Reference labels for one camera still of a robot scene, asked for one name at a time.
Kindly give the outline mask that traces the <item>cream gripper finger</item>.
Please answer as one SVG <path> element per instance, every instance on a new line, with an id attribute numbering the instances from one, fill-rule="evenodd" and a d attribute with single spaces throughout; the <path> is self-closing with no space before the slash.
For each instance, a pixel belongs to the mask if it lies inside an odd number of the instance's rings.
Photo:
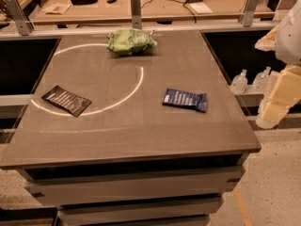
<path id="1" fill-rule="evenodd" d="M 276 50 L 278 25 L 255 43 L 255 48 L 264 52 Z"/>
<path id="2" fill-rule="evenodd" d="M 301 100 L 301 67 L 287 65 L 280 73 L 271 71 L 261 100 L 256 124 L 271 129 Z"/>

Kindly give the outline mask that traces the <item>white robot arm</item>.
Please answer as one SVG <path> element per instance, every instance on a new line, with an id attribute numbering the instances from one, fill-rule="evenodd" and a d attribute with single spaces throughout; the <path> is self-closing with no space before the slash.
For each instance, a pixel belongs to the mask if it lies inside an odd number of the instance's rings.
<path id="1" fill-rule="evenodd" d="M 274 51 L 276 58 L 286 64 L 280 73 L 270 73 L 256 119 L 261 129 L 271 129 L 301 100 L 301 0 L 256 42 L 255 48 Z"/>

